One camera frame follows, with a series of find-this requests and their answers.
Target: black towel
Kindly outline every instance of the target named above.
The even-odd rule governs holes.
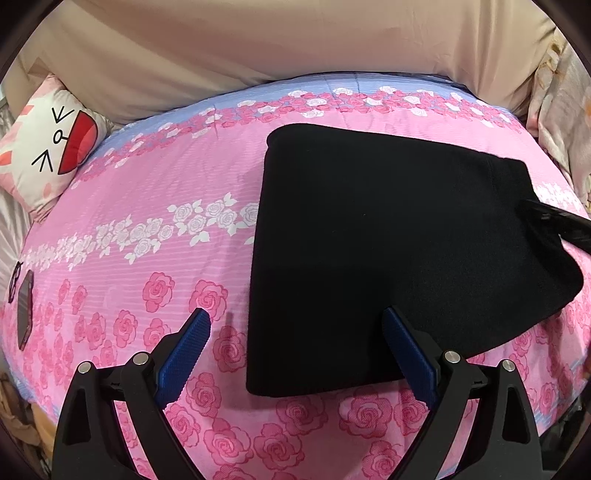
[[[294,124],[268,139],[252,261],[246,386],[283,397],[401,378],[396,305],[465,357],[573,300],[579,266],[526,225],[525,164],[393,135]]]

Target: cushion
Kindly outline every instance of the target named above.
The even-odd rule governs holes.
[[[0,141],[0,187],[41,221],[109,130],[102,115],[47,76]]]
[[[530,0],[77,0],[46,18],[5,88],[18,114],[53,72],[127,124],[309,73],[437,73],[520,115],[554,29]]]

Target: fabric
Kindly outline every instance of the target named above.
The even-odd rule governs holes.
[[[4,83],[15,115],[53,72],[124,125],[303,74],[437,73],[522,115],[554,28],[530,0],[66,1]]]
[[[0,187],[43,220],[109,130],[108,120],[47,76],[0,140]]]
[[[267,144],[248,320],[252,394],[402,378],[382,334],[391,305],[469,358],[559,312],[583,285],[560,237],[517,216],[520,200],[537,200],[523,162],[306,124],[275,130]],[[409,201],[421,189],[438,198],[436,216],[429,196]],[[282,219],[298,209],[330,215],[308,218],[313,235],[292,235]],[[302,299],[302,285],[322,295]]]
[[[591,77],[556,30],[535,73],[527,129],[591,210]]]
[[[2,299],[4,293],[8,291],[10,277],[30,227],[29,214],[0,187],[0,298]]]
[[[55,422],[76,365],[124,364],[138,351],[151,351],[165,333],[178,331],[202,306],[213,319],[210,340],[165,415],[205,478],[387,476],[427,414],[404,381],[283,399],[246,390],[248,290],[266,138],[298,122],[517,158],[526,163],[541,200],[585,215],[564,177],[510,113],[440,80],[310,76],[137,122],[105,140],[27,238],[23,268],[34,270],[35,291],[33,329],[23,352],[13,305],[0,321],[22,395]],[[431,198],[432,215],[438,214],[441,201],[432,192],[415,192],[409,201],[418,197]],[[329,221],[332,212],[285,211],[282,221],[291,225],[291,235],[313,236],[313,215]],[[540,432],[586,383],[591,261],[571,245],[565,249],[585,275],[575,300],[472,360],[515,362]],[[363,278],[353,279],[352,295],[362,284]],[[323,295],[306,285],[300,291],[303,301]],[[468,405],[443,474],[459,461],[474,406]],[[116,408],[140,473],[154,478],[129,412],[123,404]]]

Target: cartoon pillow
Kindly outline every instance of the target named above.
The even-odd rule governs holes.
[[[0,187],[43,220],[111,127],[48,75],[0,140]]]

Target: cartoon face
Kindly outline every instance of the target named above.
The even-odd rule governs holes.
[[[52,142],[53,145],[58,147],[57,149],[52,148],[51,152],[59,153],[61,146],[64,145],[59,168],[57,170],[58,175],[64,175],[77,169],[90,153],[98,137],[98,127],[96,122],[90,115],[82,110],[78,111],[69,130],[70,133],[66,136],[62,128],[66,127],[67,122],[66,124],[62,124],[62,128],[60,128],[59,124],[72,115],[75,110],[70,110],[68,113],[64,113],[64,109],[65,107],[62,106],[60,112],[56,113],[56,110],[53,107],[51,108],[53,121],[56,126]],[[31,165],[38,165],[40,173],[43,172],[44,168],[48,168],[49,171],[53,173],[54,161],[55,159],[52,159],[50,149],[46,148],[43,153],[33,160]]]

